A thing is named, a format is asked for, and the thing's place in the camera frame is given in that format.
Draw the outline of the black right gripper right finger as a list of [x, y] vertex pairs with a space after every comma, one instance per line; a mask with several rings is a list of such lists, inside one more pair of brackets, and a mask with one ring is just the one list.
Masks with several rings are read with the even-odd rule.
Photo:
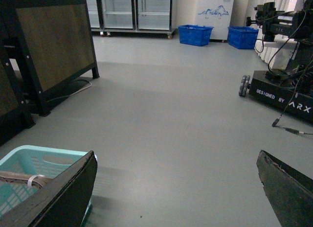
[[313, 225], [313, 180], [270, 153], [257, 158], [259, 179], [265, 195], [283, 227]]

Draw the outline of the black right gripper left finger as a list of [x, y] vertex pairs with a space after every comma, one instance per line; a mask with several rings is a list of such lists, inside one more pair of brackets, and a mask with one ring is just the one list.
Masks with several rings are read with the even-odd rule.
[[79, 227], [88, 207], [97, 161], [87, 152], [0, 219], [2, 227]]

